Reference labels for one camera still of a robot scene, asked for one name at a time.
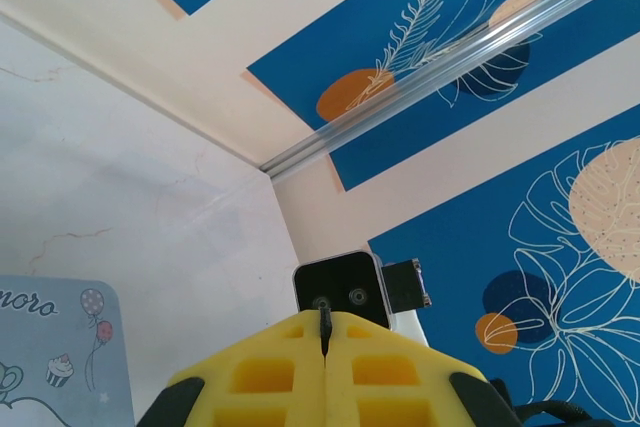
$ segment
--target beige circle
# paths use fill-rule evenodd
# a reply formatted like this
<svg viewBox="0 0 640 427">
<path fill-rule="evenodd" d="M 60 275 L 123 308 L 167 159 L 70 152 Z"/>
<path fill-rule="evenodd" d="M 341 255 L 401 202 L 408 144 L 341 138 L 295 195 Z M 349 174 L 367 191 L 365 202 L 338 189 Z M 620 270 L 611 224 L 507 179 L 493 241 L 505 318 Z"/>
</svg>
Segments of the beige circle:
<svg viewBox="0 0 640 427">
<path fill-rule="evenodd" d="M 571 187 L 569 211 L 605 262 L 640 280 L 640 139 L 616 142 L 584 167 Z"/>
<path fill-rule="evenodd" d="M 500 4 L 500 7 L 498 7 L 496 11 L 491 15 L 491 18 L 489 19 L 489 27 L 495 27 L 496 24 L 499 24 L 504 19 L 511 17 L 520 9 L 526 7 L 534 1 L 536 0 L 505 0 L 502 4 Z"/>
</svg>

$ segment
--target balloon illustration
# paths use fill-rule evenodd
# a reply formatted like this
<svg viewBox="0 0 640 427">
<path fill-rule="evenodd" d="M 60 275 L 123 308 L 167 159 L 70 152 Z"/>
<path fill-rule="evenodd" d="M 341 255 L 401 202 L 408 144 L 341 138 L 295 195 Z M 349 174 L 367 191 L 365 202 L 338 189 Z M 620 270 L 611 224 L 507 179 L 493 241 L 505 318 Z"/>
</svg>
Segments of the balloon illustration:
<svg viewBox="0 0 640 427">
<path fill-rule="evenodd" d="M 111 322 L 102 320 L 100 314 L 104 310 L 104 296 L 96 289 L 86 289 L 80 295 L 82 309 L 89 316 L 89 328 L 95 328 L 95 337 L 91 352 L 84 364 L 84 380 L 89 391 L 95 390 L 95 380 L 93 378 L 93 359 L 98 350 L 104 347 L 113 337 L 113 326 Z"/>
</svg>

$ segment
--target white marble wall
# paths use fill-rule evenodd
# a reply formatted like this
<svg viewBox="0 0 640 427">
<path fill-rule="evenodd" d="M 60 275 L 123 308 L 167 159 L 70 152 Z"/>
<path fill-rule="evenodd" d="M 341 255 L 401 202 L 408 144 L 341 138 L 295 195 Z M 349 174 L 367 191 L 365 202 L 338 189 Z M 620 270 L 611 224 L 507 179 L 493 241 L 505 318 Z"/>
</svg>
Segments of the white marble wall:
<svg viewBox="0 0 640 427">
<path fill-rule="evenodd" d="M 116 290 L 137 417 L 295 312 L 296 263 L 264 174 L 0 24 L 0 273 Z"/>
</svg>

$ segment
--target orange circle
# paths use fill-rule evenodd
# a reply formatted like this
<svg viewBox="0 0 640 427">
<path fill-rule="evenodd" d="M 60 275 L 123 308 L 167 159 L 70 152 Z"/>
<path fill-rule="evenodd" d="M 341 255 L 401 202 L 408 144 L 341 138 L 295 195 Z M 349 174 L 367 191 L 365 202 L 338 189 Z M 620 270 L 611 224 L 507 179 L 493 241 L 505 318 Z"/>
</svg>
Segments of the orange circle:
<svg viewBox="0 0 640 427">
<path fill-rule="evenodd" d="M 369 97 L 382 92 L 393 82 L 393 74 L 390 72 L 378 73 L 376 69 L 354 70 L 324 91 L 316 105 L 318 115 L 331 122 Z"/>
<path fill-rule="evenodd" d="M 476 336 L 489 352 L 508 354 L 518 342 L 518 329 L 508 317 L 491 313 L 478 320 Z"/>
</svg>

